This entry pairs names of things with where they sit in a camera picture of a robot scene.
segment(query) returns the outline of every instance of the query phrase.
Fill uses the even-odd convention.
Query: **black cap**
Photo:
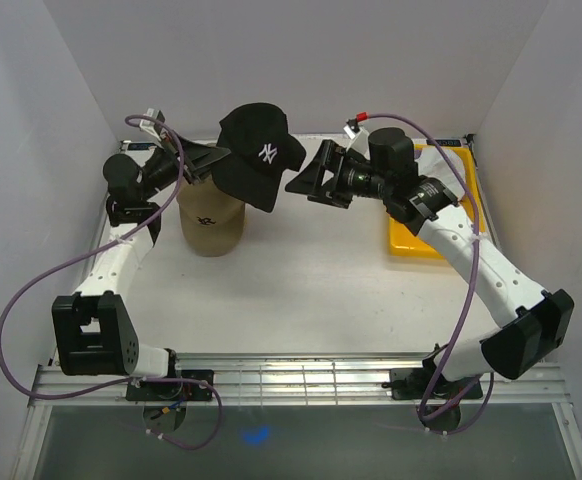
[[[231,154],[213,165],[216,186],[265,212],[273,211],[282,173],[299,171],[306,150],[289,135],[287,116],[270,103],[250,103],[220,121],[218,147]]]

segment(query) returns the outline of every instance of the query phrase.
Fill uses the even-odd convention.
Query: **yellow plastic container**
[[[415,148],[416,150],[422,150],[422,148],[425,146],[426,145],[415,145]],[[473,156],[471,155],[471,151],[467,147],[444,148],[453,150],[460,157],[462,163],[464,164],[467,185],[478,202],[478,210],[480,211],[480,231],[484,232],[484,212],[482,211],[482,202],[480,200],[480,194],[478,193],[478,182],[476,179],[475,164],[473,163]],[[471,209],[471,202],[466,195],[460,201],[460,205],[464,207],[467,214],[469,215],[469,218],[472,221],[475,221]],[[389,217],[389,253],[401,257],[443,258],[442,255],[436,252],[429,245],[424,243],[419,238],[414,237],[413,234],[407,229],[407,227],[399,224],[391,217]]]

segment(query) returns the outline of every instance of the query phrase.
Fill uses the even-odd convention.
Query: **white table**
[[[323,138],[300,137],[305,165]],[[421,353],[445,343],[467,290],[455,271],[440,260],[390,256],[380,202],[315,204],[284,192],[292,177],[283,177],[273,213],[247,208],[240,244],[219,258],[195,255],[177,204],[167,208],[127,302],[140,341],[253,354]],[[476,297],[463,337],[493,327]]]

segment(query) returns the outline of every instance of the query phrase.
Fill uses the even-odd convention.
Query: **tan cap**
[[[210,176],[200,184],[183,185],[177,200],[182,233],[198,255],[219,257],[240,242],[244,202],[218,190]]]

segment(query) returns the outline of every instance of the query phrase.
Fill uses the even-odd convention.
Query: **white wall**
[[[506,253],[575,299],[557,357],[582,428],[582,2],[549,2],[477,144]]]
[[[0,311],[34,274],[88,246],[105,192],[100,165],[114,147],[42,0],[0,0]],[[56,275],[14,309],[5,345],[25,385],[51,352],[51,302],[78,271]],[[0,373],[0,479],[26,405]]]
[[[547,0],[45,0],[98,104],[158,106],[211,136],[270,101],[298,133],[397,111],[438,134],[475,132]]]

